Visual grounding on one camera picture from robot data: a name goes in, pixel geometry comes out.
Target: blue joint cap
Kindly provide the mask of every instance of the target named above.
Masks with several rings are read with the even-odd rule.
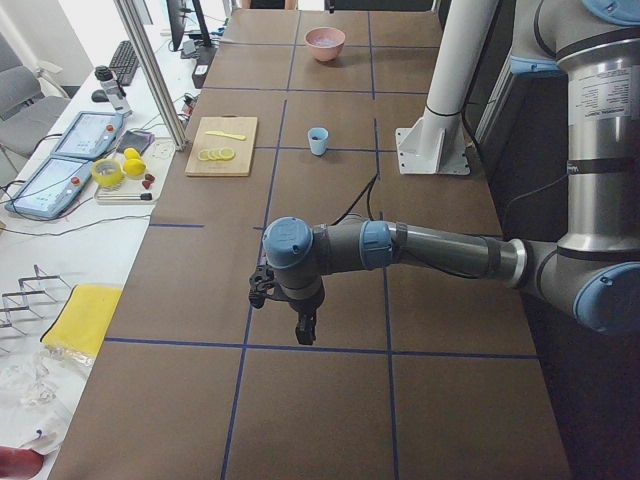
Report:
[[[605,22],[625,27],[640,26],[638,0],[582,0],[582,4]]]
[[[640,332],[640,262],[614,265],[594,276],[578,292],[573,313],[605,335]]]
[[[306,258],[313,245],[313,231],[299,218],[279,218],[265,230],[262,245],[269,265],[286,270]]]
[[[391,232],[386,222],[368,220],[362,224],[360,261],[367,270],[391,265],[393,249]]]
[[[511,55],[511,73],[527,77],[559,77],[564,75],[555,60],[545,58],[523,58]]]

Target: white label sticker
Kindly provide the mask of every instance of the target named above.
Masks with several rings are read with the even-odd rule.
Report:
[[[638,67],[621,68],[569,82],[569,125],[638,114]]]

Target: chair backrest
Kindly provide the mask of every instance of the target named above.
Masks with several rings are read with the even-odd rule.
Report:
[[[42,95],[35,75],[0,34],[0,118],[6,120],[29,99]]]
[[[433,0],[325,0],[324,9],[329,3],[336,10],[384,10],[398,12],[426,12],[431,10]]]

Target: pink bowl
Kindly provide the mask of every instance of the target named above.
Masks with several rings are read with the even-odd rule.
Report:
[[[340,55],[345,38],[342,30],[333,27],[319,27],[308,32],[304,40],[313,58],[319,62],[328,62]]]

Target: keyboard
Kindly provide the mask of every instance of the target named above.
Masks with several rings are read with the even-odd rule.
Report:
[[[109,68],[116,74],[121,85],[131,85],[138,65],[138,57],[131,42],[129,40],[120,42],[111,58]]]

